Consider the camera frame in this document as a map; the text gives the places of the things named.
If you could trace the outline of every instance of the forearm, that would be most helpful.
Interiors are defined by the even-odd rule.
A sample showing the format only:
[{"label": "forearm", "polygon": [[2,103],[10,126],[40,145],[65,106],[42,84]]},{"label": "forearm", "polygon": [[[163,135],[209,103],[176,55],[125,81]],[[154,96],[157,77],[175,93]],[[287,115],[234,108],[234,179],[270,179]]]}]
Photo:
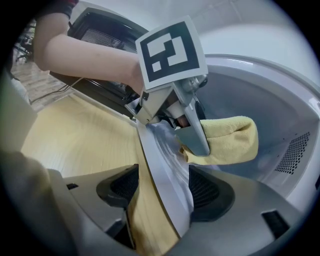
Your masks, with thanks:
[{"label": "forearm", "polygon": [[135,53],[80,41],[65,34],[59,34],[47,43],[41,61],[45,69],[62,75],[127,85],[139,65]]},{"label": "forearm", "polygon": [[143,79],[138,55],[67,36],[68,17],[52,13],[35,28],[34,61],[42,70],[62,75],[124,83],[138,94]]}]

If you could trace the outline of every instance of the microfiber towel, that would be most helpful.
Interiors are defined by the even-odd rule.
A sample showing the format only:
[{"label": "microfiber towel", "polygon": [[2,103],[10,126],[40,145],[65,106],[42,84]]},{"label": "microfiber towel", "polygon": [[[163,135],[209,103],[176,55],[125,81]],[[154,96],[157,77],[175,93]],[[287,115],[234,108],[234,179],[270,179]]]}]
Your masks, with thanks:
[{"label": "microfiber towel", "polygon": [[182,145],[180,152],[188,163],[229,165],[250,161],[258,153],[258,131],[255,122],[246,116],[201,120],[210,154],[196,156]]}]

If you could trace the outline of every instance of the black plastic part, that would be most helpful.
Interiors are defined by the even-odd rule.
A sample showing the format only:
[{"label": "black plastic part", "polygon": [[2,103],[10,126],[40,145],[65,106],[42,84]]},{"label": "black plastic part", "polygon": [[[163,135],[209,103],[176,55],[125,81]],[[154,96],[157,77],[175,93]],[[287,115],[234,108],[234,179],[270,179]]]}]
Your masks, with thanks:
[{"label": "black plastic part", "polygon": [[316,190],[318,190],[319,186],[320,186],[320,175],[319,175],[318,179],[317,179],[316,182],[315,182],[315,188],[316,188]]},{"label": "black plastic part", "polygon": [[[66,76],[58,73],[50,72],[50,75],[59,79],[67,85],[72,85],[79,77]],[[118,95],[113,91],[113,85],[108,81],[100,82],[92,79],[82,79],[77,82],[73,88],[84,95],[96,100],[97,102],[123,114],[129,118],[133,115],[125,108],[125,105],[137,99],[139,96],[136,93],[128,95]]]},{"label": "black plastic part", "polygon": [[139,165],[101,181],[96,186],[98,196],[112,207],[127,208],[139,185]]},{"label": "black plastic part", "polygon": [[142,108],[142,106],[140,105],[140,102],[138,102],[138,104],[135,106],[135,113],[139,113],[140,109]]},{"label": "black plastic part", "polygon": [[205,109],[199,101],[194,104],[195,112],[199,120],[206,120]]},{"label": "black plastic part", "polygon": [[72,23],[70,21],[68,22],[68,25],[70,29],[73,29]]},{"label": "black plastic part", "polygon": [[128,223],[123,223],[121,220],[118,220],[105,233],[130,249],[134,250],[136,248],[130,234]]},{"label": "black plastic part", "polygon": [[206,77],[202,83],[199,84],[199,88],[204,87],[208,83],[208,78]]},{"label": "black plastic part", "polygon": [[191,222],[213,222],[235,201],[235,192],[228,183],[194,165],[189,165],[189,189],[193,198]]},{"label": "black plastic part", "polygon": [[75,189],[79,186],[77,184],[70,183],[70,184],[67,184],[66,187],[68,188],[68,190],[72,190],[72,189]]},{"label": "black plastic part", "polygon": [[290,227],[277,210],[261,214],[275,239],[281,237]]},{"label": "black plastic part", "polygon": [[149,98],[149,93],[146,93],[145,91],[142,93],[142,98],[144,99],[144,100],[148,100],[148,98]]}]

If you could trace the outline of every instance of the sleeve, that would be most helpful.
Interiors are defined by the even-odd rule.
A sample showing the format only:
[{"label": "sleeve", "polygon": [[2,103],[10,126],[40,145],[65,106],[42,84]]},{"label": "sleeve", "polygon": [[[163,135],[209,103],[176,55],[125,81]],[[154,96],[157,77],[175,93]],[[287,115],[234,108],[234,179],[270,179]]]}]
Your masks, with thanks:
[{"label": "sleeve", "polygon": [[72,10],[78,2],[79,0],[54,0],[53,3],[49,4],[45,9],[36,15],[35,20],[41,16],[54,13],[65,14],[70,19]]}]

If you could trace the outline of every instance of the wire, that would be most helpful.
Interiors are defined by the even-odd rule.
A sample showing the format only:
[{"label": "wire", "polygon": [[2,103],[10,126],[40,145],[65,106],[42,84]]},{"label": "wire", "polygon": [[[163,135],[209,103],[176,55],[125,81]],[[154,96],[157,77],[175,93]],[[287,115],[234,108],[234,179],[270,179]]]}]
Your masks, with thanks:
[{"label": "wire", "polygon": [[41,99],[43,99],[43,98],[45,98],[45,97],[47,97],[47,96],[49,96],[49,95],[52,95],[52,94],[62,94],[62,93],[64,93],[64,92],[66,92],[67,90],[69,90],[70,88],[72,88],[74,85],[76,85],[76,83],[78,83],[81,79],[83,79],[83,77],[79,78],[77,81],[75,81],[75,82],[74,82],[73,84],[71,84],[70,86],[67,85],[67,84],[65,84],[64,86],[62,86],[62,87],[61,87],[60,89],[58,89],[58,90],[55,90],[55,91],[53,91],[53,92],[49,92],[49,93],[47,93],[47,94],[45,94],[45,95],[40,96],[39,98],[36,98],[36,99],[30,101],[30,105],[32,105],[32,104],[35,103],[36,101],[41,100]]}]

